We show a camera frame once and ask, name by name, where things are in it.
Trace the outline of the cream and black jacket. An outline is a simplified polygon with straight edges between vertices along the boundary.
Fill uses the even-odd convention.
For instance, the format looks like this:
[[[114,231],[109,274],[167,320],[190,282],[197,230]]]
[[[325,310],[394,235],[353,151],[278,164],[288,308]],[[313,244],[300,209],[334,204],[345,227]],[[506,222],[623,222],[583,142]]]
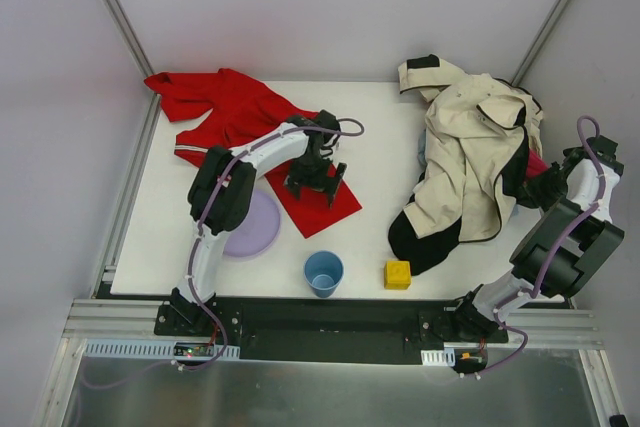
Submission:
[[[417,238],[453,224],[461,243],[496,237],[516,205],[529,155],[542,153],[542,108],[527,91],[436,55],[405,61],[398,75],[402,92],[418,91],[428,104],[425,177],[403,209]]]

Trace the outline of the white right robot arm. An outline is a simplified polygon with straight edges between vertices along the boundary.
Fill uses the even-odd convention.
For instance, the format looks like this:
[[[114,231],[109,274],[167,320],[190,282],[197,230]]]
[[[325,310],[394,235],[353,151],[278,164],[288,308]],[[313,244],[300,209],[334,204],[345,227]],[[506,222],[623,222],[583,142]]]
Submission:
[[[512,269],[469,292],[451,312],[453,338],[488,339],[527,303],[577,294],[624,239],[609,212],[623,171],[613,154],[590,158],[573,149],[528,181],[524,190],[543,215],[513,252]]]

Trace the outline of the magenta pink cloth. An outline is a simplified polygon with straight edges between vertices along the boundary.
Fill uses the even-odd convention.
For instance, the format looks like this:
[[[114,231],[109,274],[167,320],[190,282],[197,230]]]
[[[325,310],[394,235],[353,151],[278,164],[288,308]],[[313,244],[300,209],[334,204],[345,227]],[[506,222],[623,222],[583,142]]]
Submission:
[[[535,177],[546,172],[548,169],[549,169],[549,166],[544,162],[544,160],[538,154],[536,154],[533,150],[530,150],[528,154],[525,180],[526,181],[532,180]]]

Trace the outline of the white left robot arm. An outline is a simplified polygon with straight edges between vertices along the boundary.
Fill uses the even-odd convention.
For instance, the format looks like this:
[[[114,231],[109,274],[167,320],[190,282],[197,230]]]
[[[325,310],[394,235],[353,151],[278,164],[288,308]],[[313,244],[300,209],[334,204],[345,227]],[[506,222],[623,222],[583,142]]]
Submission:
[[[216,271],[232,232],[250,210],[255,183],[289,163],[283,186],[299,201],[309,190],[333,207],[346,165],[334,165],[331,155],[340,137],[342,120],[322,110],[309,119],[295,115],[271,132],[231,149],[210,148],[190,187],[187,200],[194,240],[182,279],[170,295],[170,312],[186,329],[197,333],[216,325],[207,312],[215,295]]]

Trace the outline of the red cloth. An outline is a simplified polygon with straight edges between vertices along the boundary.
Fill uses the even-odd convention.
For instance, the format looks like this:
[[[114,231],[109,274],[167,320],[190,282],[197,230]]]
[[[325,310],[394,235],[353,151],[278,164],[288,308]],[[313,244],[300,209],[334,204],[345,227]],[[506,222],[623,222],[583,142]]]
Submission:
[[[296,107],[266,84],[228,68],[215,73],[161,72],[144,83],[161,96],[161,108],[170,122],[204,118],[195,128],[177,134],[175,140],[175,155],[196,167],[213,146],[241,146],[295,115],[310,120],[318,116]],[[285,187],[289,167],[285,163],[273,169],[266,180],[303,237],[309,238],[361,209],[346,184],[340,185],[333,203],[309,188],[303,188],[296,198]]]

